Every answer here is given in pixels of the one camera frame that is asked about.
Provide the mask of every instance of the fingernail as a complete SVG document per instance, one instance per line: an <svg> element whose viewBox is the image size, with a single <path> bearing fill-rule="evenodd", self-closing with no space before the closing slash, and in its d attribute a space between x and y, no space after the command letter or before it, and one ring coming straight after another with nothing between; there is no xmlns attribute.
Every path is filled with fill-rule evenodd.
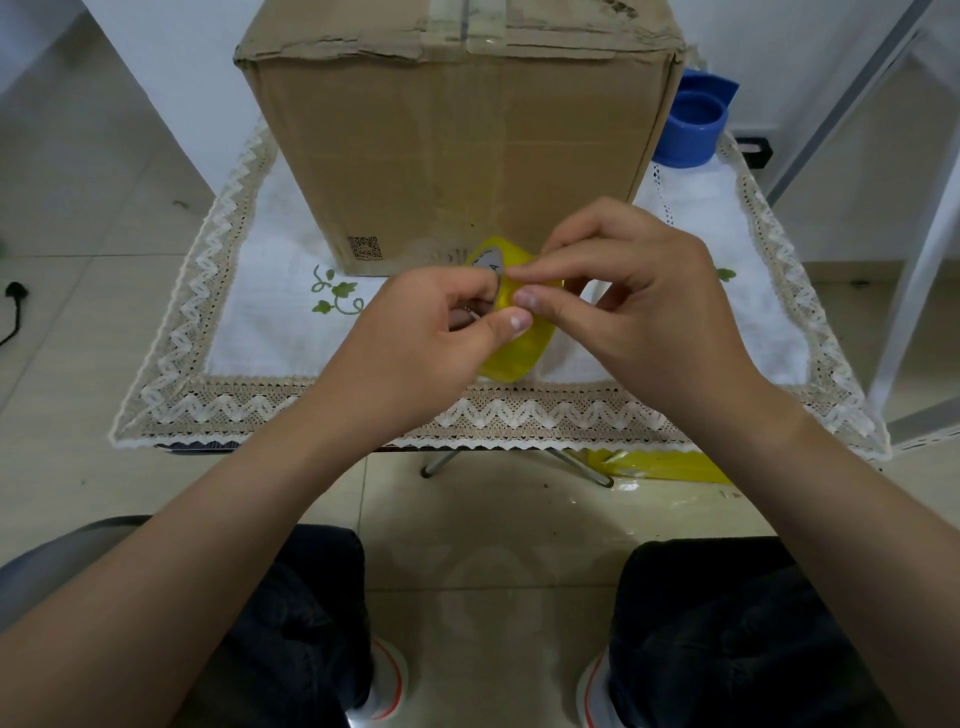
<svg viewBox="0 0 960 728"><path fill-rule="evenodd" d="M521 308L533 310L537 306L537 297L529 288L520 288L514 293L514 303Z"/></svg>
<svg viewBox="0 0 960 728"><path fill-rule="evenodd" d="M534 323L534 317L529 311L520 310L510 317L510 326L514 328L517 335L520 335Z"/></svg>

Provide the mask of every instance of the qr code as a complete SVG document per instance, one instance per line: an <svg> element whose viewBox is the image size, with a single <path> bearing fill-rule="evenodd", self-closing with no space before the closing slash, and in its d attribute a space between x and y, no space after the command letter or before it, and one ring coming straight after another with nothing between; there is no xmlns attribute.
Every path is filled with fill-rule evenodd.
<svg viewBox="0 0 960 728"><path fill-rule="evenodd" d="M380 251L380 243L374 237L354 237L347 236L350 244L350 251L357 260L383 260L383 253Z"/></svg>

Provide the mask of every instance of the black electrical plug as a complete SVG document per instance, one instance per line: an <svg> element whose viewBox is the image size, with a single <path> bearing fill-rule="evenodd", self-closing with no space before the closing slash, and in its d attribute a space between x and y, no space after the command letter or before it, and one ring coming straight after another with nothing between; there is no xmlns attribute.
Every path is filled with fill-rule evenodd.
<svg viewBox="0 0 960 728"><path fill-rule="evenodd" d="M16 314L13 320L13 331L11 331L10 335L6 339L0 341L0 347L13 339L17 332L20 331L20 309L22 307L21 305L23 304L23 300L30 295L30 291L27 290L27 286L25 286L23 283L14 281L7 286L7 290L4 291L4 295L9 299L13 299L13 305L16 306Z"/></svg>

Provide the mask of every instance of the blue container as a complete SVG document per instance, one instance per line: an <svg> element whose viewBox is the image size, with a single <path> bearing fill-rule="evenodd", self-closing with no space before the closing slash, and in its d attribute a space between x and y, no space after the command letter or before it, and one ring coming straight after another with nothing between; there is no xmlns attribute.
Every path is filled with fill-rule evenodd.
<svg viewBox="0 0 960 728"><path fill-rule="evenodd" d="M654 162L677 169L709 162L727 126L729 106L739 88L736 82L720 76L685 71L654 153Z"/></svg>

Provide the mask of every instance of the sticker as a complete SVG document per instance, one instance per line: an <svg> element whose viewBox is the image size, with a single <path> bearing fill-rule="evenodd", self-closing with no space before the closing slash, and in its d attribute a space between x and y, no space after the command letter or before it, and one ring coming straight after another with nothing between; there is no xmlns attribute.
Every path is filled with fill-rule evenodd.
<svg viewBox="0 0 960 728"><path fill-rule="evenodd" d="M490 268L498 276L506 267L503 264L503 251L493 247L478 255L472 265L474 268Z"/></svg>

